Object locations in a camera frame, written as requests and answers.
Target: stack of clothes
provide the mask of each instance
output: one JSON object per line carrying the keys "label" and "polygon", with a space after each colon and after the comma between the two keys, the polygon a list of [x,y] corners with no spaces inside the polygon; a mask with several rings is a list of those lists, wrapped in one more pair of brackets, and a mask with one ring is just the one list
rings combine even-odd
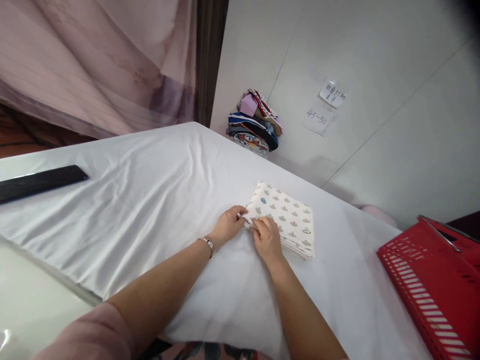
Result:
{"label": "stack of clothes", "polygon": [[257,228],[252,221],[255,218],[271,218],[278,225],[284,249],[303,260],[315,256],[314,212],[310,206],[259,181],[246,209],[248,213],[242,215],[246,228]]}
{"label": "stack of clothes", "polygon": [[237,106],[238,112],[228,116],[226,134],[233,140],[264,158],[279,147],[283,128],[275,111],[260,92],[249,88]]}

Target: red plastic basket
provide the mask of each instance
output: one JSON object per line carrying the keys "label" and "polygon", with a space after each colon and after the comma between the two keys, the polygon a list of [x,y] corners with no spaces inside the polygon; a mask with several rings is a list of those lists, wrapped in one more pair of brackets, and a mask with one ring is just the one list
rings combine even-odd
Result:
{"label": "red plastic basket", "polygon": [[377,252],[435,360],[480,359],[480,244],[463,235],[419,216]]}

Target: handwritten note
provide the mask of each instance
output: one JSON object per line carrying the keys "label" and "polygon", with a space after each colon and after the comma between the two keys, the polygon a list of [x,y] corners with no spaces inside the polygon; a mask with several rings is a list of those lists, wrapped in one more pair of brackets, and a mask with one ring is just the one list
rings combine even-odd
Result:
{"label": "handwritten note", "polygon": [[319,95],[323,100],[335,108],[339,108],[347,97],[347,95],[335,85],[335,82],[329,79],[326,79],[323,82]]}
{"label": "handwritten note", "polygon": [[303,126],[322,136],[325,136],[327,129],[338,117],[318,102],[314,102],[306,109],[303,116],[305,116]]}

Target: white sheet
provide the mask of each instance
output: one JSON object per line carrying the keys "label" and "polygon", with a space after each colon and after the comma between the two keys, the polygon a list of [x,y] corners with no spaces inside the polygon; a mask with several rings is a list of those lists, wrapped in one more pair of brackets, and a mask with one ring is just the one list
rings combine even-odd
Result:
{"label": "white sheet", "polygon": [[[0,235],[106,299],[245,205],[258,180],[313,208],[316,257],[285,256],[351,359],[430,359],[375,255],[399,233],[188,123],[0,160],[0,181],[77,164],[91,180],[0,206]],[[251,235],[214,256],[166,334],[287,359]]]}

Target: white patterned cloth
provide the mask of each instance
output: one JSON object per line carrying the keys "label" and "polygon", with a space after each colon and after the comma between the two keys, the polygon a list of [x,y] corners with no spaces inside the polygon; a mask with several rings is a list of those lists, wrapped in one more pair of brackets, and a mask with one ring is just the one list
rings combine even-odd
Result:
{"label": "white patterned cloth", "polygon": [[245,227],[257,228],[252,219],[268,217],[278,224],[281,245],[306,260],[315,256],[312,208],[283,191],[259,181],[246,206]]}

